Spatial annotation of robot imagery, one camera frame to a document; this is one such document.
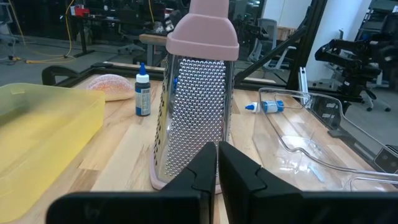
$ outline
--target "pink grater handle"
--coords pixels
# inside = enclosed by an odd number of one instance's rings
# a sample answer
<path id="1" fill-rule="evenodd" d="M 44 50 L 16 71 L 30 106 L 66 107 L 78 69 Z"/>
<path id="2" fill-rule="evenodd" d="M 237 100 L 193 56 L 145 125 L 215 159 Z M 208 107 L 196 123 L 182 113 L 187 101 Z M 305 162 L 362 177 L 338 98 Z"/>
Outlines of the pink grater handle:
<path id="1" fill-rule="evenodd" d="M 228 6 L 228 0 L 192 0 L 190 12 L 167 36 L 167 51 L 184 57 L 237 60 L 239 44 L 227 18 Z"/>

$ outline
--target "clear plastic container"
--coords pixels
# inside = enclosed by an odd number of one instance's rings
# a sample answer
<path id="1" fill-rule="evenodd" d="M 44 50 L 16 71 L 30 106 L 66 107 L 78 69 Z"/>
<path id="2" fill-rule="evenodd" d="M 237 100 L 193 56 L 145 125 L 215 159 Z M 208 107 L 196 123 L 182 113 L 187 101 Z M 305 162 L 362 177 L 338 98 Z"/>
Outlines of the clear plastic container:
<path id="1" fill-rule="evenodd" d="M 103 124 L 104 94 L 0 87 L 0 223 L 22 216 Z"/>
<path id="2" fill-rule="evenodd" d="M 283 101 L 266 113 L 265 101 Z M 385 145 L 348 121 L 336 98 L 261 88 L 253 141 L 264 168 L 301 190 L 396 191 L 397 174 L 376 172 L 338 135 L 350 133 L 367 147 Z"/>

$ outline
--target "box grater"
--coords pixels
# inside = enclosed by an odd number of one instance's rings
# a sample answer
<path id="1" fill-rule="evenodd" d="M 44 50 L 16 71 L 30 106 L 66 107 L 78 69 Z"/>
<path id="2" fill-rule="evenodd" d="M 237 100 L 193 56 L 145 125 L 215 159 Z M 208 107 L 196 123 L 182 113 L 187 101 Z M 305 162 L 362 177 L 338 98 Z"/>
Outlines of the box grater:
<path id="1" fill-rule="evenodd" d="M 228 0 L 192 0 L 190 12 L 167 36 L 169 54 L 150 159 L 155 189 L 179 174 L 206 142 L 228 139 L 239 54 L 228 5 Z"/>

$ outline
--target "white wall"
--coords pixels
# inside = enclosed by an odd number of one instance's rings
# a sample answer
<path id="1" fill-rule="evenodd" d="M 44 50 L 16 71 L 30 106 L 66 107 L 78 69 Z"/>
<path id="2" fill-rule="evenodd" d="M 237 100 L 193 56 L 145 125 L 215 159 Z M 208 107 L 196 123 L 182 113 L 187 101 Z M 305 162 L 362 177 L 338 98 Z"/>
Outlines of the white wall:
<path id="1" fill-rule="evenodd" d="M 339 29 L 345 32 L 345 40 L 354 40 L 361 25 L 359 18 L 364 18 L 364 8 L 369 7 L 370 2 L 371 0 L 328 1 L 306 66 L 308 81 L 331 78 L 333 72 L 325 67 L 325 62 L 315 60 L 315 52 L 331 39 L 338 38 Z"/>
<path id="2" fill-rule="evenodd" d="M 276 20 L 279 27 L 298 28 L 311 1 L 267 0 L 262 17 Z"/>

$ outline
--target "wooden table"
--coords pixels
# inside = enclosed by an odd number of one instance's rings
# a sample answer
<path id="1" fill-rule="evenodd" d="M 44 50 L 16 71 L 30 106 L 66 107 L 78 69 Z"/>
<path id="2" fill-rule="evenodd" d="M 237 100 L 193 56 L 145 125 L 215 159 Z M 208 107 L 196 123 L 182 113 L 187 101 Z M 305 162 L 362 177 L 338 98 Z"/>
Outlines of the wooden table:
<path id="1" fill-rule="evenodd" d="M 81 82 L 75 88 L 84 89 L 96 77 Z M 58 197 L 77 191 L 154 191 L 149 178 L 149 159 L 155 139 L 155 127 L 159 112 L 161 82 L 151 81 L 151 115 L 135 114 L 135 99 L 108 102 L 104 111 L 103 127 L 93 136 L 82 152 L 71 161 L 58 179 L 39 201 L 20 219 L 12 223 L 44 223 L 49 205 Z M 257 101 L 258 92 L 234 90 L 232 102 L 230 142 L 261 164 L 260 156 L 252 141 L 254 114 L 244 106 Z M 324 136 L 326 141 L 340 149 L 344 163 L 367 166 L 359 156 L 339 139 Z M 215 198 L 215 224 L 228 223 L 223 196 Z"/>
<path id="2" fill-rule="evenodd" d="M 160 35 L 141 34 L 139 40 L 147 44 L 147 65 L 154 66 L 155 45 L 166 46 L 167 37 Z"/>

